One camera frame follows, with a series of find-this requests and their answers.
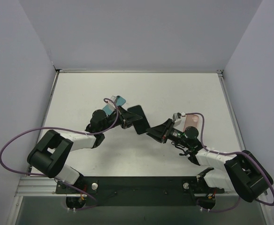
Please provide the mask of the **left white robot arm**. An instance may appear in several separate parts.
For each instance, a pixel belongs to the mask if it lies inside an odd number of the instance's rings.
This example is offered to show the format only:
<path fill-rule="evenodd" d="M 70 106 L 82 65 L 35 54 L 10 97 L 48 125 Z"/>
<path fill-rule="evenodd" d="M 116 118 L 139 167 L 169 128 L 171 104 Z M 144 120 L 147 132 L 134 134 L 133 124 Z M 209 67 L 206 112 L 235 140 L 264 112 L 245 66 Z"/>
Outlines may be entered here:
<path fill-rule="evenodd" d="M 135 130 L 141 133 L 138 126 L 141 125 L 144 118 L 145 115 L 140 105 L 127 110 L 118 106 L 110 115 L 107 115 L 102 109 L 96 110 L 85 129 L 91 135 L 58 133 L 52 129 L 48 130 L 29 153 L 27 162 L 46 177 L 66 182 L 66 187 L 71 192 L 77 193 L 83 188 L 81 180 L 83 175 L 65 164 L 69 153 L 100 146 L 105 139 L 104 134 L 100 132 L 108 128 L 121 126 L 121 128 L 127 129 L 134 126 Z"/>

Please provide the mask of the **teal phone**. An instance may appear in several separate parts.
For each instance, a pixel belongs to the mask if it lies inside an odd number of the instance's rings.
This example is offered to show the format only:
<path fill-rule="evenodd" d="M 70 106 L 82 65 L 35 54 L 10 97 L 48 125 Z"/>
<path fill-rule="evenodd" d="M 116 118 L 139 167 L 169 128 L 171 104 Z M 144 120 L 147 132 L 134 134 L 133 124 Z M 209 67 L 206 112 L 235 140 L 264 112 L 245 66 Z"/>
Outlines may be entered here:
<path fill-rule="evenodd" d="M 116 106 L 123 106 L 126 103 L 126 100 L 119 95 L 111 96 L 110 99 L 116 104 Z M 113 113 L 113 111 L 115 110 L 115 106 L 113 103 L 108 102 L 102 108 L 102 110 L 106 113 L 106 115 L 111 115 Z"/>

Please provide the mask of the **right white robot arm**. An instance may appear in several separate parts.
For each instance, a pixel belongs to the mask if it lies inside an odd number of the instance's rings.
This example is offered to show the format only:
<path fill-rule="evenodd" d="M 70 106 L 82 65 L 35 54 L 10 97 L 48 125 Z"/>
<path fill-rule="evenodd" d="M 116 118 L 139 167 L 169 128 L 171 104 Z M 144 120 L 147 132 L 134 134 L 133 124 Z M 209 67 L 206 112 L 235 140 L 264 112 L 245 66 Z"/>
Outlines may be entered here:
<path fill-rule="evenodd" d="M 229 154 L 210 150 L 200 141 L 196 127 L 188 126 L 184 131 L 179 131 L 168 119 L 163 124 L 148 128 L 146 133 L 160 143 L 170 140 L 183 150 L 183 155 L 193 164 L 211 168 L 203 176 L 210 188 L 232 190 L 243 200 L 253 202 L 274 183 L 249 151 Z"/>

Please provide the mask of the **black phone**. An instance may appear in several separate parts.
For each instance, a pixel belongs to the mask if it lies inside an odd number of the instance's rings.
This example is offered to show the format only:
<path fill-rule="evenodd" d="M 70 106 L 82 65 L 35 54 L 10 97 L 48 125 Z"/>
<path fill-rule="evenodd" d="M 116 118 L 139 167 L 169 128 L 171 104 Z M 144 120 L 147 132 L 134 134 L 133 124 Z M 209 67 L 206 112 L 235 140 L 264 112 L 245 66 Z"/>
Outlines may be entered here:
<path fill-rule="evenodd" d="M 145 113 L 141 105 L 136 105 L 128 108 L 128 112 L 139 115 L 141 119 L 134 121 L 133 126 L 138 135 L 146 133 L 146 130 L 150 128 L 150 124 L 145 116 Z"/>

